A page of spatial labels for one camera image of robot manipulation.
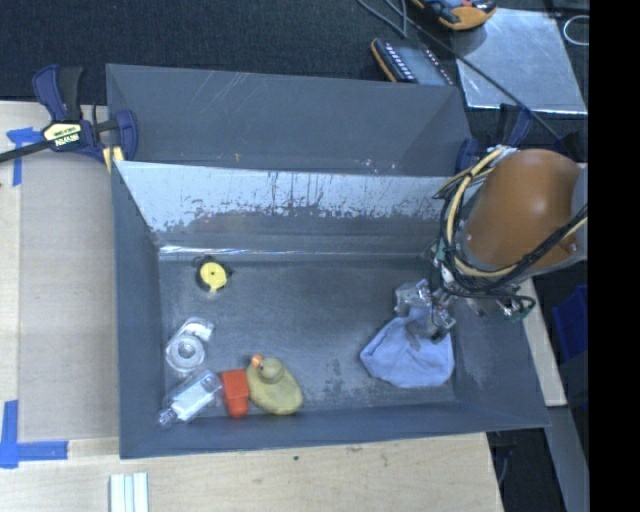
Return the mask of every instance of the gray bin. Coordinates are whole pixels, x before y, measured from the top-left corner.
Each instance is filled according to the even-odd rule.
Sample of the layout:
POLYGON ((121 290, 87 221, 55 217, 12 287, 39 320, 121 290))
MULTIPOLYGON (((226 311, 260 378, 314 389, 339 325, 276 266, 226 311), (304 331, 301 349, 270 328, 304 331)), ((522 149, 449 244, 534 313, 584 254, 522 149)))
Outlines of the gray bin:
POLYGON ((522 324, 455 307, 444 385, 399 389, 359 353, 428 275, 432 199, 469 135, 454 87, 109 66, 109 107, 140 128, 112 172, 123 458, 362 443, 547 425, 522 324), (231 270, 212 296, 194 258, 231 270), (223 407, 155 419, 175 384, 163 347, 188 317, 216 325, 207 365, 275 356, 295 415, 223 407))

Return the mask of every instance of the orange object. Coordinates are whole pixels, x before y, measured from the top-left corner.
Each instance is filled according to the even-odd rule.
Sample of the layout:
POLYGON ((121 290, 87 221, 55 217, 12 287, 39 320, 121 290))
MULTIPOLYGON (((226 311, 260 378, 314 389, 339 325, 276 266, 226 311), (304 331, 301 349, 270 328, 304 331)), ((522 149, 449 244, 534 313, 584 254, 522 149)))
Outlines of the orange object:
POLYGON ((244 370, 229 370, 220 374, 223 400, 232 418, 240 418, 249 412, 249 384, 244 370))
POLYGON ((251 365, 254 368, 257 368, 258 366, 260 366, 260 363, 262 362, 263 359, 264 357, 262 357, 260 354, 254 354, 253 357, 251 358, 251 365))

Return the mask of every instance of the blue rag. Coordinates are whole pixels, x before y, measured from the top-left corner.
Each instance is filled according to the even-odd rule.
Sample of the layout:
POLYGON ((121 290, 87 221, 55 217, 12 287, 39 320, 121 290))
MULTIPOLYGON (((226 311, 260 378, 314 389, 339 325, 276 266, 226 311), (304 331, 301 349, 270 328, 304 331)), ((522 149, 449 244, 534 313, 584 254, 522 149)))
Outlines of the blue rag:
POLYGON ((440 386, 455 366, 451 336, 437 343, 415 334, 411 324, 424 325, 427 308, 412 307, 406 317, 396 317, 360 352, 372 377, 400 388, 440 386))

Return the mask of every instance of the yellow rubber duck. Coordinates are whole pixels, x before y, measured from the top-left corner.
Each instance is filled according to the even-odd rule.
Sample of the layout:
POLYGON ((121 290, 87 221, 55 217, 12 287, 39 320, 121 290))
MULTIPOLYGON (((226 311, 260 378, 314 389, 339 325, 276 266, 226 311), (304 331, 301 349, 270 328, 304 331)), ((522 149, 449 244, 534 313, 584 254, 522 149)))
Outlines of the yellow rubber duck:
POLYGON ((249 398, 261 409, 285 415, 293 414, 302 407, 302 391, 279 359, 255 354, 245 373, 249 398))

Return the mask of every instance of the white cable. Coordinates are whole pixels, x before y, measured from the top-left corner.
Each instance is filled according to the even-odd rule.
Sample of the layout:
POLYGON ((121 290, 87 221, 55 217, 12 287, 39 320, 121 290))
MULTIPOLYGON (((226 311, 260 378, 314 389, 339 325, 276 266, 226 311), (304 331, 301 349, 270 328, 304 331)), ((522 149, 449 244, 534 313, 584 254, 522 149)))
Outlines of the white cable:
POLYGON ((589 42, 588 41, 587 42, 577 41, 576 39, 573 39, 572 37, 570 37, 569 34, 567 33, 568 30, 569 30, 569 27, 571 26, 571 24, 575 23, 578 20, 589 21, 589 15, 588 14, 578 14, 576 16, 573 16, 573 17, 569 18, 565 22, 564 26, 562 27, 562 35, 571 44, 575 44, 576 46, 589 46, 589 42))

